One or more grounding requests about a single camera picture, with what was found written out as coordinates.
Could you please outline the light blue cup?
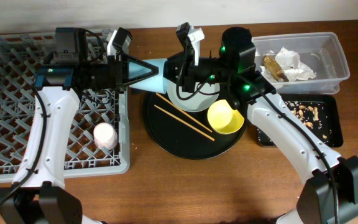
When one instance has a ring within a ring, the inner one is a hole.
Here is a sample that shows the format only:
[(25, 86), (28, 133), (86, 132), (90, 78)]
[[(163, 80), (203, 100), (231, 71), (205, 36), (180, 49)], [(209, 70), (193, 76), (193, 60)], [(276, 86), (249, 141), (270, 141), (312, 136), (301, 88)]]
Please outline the light blue cup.
[[(163, 73), (164, 73), (164, 65), (167, 59), (157, 58), (157, 59), (149, 59), (145, 61), (149, 64), (158, 67), (158, 74), (150, 78), (147, 78), (145, 80), (142, 80), (140, 82), (137, 82), (135, 84), (132, 84), (130, 85), (130, 87), (138, 90), (165, 94), (168, 88), (168, 79), (164, 77)], [(147, 72), (150, 72), (150, 69), (138, 65), (134, 62), (131, 62), (129, 64), (129, 78), (136, 78)]]

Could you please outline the brown coffee sachet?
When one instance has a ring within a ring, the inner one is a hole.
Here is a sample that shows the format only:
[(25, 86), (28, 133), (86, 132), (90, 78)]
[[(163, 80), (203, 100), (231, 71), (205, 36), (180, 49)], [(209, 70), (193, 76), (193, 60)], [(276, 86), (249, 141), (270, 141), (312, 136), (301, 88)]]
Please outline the brown coffee sachet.
[(264, 67), (270, 72), (276, 81), (289, 82), (285, 72), (273, 57), (264, 55), (262, 62)]

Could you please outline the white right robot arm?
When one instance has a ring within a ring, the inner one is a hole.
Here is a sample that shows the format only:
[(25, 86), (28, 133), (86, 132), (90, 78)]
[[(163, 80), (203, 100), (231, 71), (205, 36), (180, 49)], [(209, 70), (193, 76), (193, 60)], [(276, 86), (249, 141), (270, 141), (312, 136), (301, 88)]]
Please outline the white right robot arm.
[(246, 118), (273, 141), (300, 176), (303, 190), (296, 207), (277, 223), (347, 223), (358, 217), (358, 157), (342, 157), (287, 108), (255, 67), (250, 31), (226, 29), (216, 58), (201, 57), (201, 29), (184, 23), (176, 35), (183, 51), (166, 61), (164, 75), (190, 96), (196, 93), (196, 83), (223, 84), (230, 107), (245, 108)]

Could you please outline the food scraps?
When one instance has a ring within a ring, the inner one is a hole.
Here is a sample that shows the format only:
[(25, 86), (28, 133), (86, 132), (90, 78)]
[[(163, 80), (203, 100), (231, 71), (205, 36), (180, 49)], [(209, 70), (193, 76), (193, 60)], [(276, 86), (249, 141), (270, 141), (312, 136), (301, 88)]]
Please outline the food scraps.
[(328, 143), (332, 130), (329, 123), (328, 107), (325, 103), (318, 101), (285, 101), (285, 105), (322, 142)]

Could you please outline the white tissue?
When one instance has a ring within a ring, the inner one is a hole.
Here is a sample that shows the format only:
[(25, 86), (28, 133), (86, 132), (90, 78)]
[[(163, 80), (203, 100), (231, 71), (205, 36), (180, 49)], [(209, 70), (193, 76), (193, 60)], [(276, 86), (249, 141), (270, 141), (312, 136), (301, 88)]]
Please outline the white tissue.
[[(275, 62), (278, 65), (276, 72), (273, 73), (264, 62)], [(264, 55), (261, 74), (271, 82), (294, 82), (307, 81), (316, 78), (316, 73), (305, 63), (301, 62), (300, 55), (284, 47), (275, 56)]]

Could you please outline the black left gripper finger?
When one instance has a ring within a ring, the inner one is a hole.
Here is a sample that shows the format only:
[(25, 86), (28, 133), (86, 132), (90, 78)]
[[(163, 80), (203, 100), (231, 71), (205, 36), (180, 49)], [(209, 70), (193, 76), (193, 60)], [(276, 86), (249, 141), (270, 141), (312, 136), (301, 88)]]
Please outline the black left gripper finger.
[(159, 72), (151, 70), (130, 70), (123, 78), (123, 84), (133, 88), (155, 88), (159, 83), (158, 76)]
[(142, 67), (148, 68), (148, 69), (150, 69), (153, 73), (158, 73), (158, 72), (159, 72), (158, 67), (155, 66), (155, 65), (152, 65), (151, 63), (148, 63), (148, 62), (146, 62), (146, 61), (143, 61), (143, 60), (141, 60), (141, 59), (138, 59), (138, 58), (136, 58), (136, 57), (133, 57), (133, 56), (131, 56), (131, 55), (129, 55), (129, 54), (126, 54), (126, 57), (127, 57), (128, 62), (132, 62), (132, 63), (134, 63), (134, 64), (137, 64), (137, 65), (140, 65), (140, 66), (142, 66)]

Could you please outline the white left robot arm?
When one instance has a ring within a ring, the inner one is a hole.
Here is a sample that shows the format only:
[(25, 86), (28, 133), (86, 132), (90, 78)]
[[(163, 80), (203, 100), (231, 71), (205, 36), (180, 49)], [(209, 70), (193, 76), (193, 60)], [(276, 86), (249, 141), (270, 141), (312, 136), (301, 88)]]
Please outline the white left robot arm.
[(6, 223), (90, 223), (81, 202), (65, 190), (63, 175), (80, 96), (89, 89), (124, 92), (159, 74), (156, 65), (128, 54), (128, 30), (115, 30), (94, 59), (88, 58), (88, 34), (83, 28), (57, 28), (57, 49), (35, 75), (34, 118), (24, 158), (12, 185), (0, 188), (0, 215)]

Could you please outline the pink cup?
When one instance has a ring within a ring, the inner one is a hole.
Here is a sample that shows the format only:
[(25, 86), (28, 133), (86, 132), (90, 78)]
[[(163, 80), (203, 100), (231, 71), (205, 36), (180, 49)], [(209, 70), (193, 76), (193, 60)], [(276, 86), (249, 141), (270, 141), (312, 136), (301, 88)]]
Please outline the pink cup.
[(99, 123), (93, 129), (94, 143), (97, 148), (114, 149), (118, 144), (118, 134), (113, 125), (109, 123)]

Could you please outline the yellow bowl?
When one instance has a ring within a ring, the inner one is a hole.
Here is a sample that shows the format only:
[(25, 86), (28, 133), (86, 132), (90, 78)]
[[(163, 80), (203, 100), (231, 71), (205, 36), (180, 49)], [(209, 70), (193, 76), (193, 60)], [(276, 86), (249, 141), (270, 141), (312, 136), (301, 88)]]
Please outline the yellow bowl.
[(215, 101), (208, 109), (207, 120), (219, 134), (232, 134), (241, 129), (245, 118), (238, 110), (231, 108), (226, 100)]

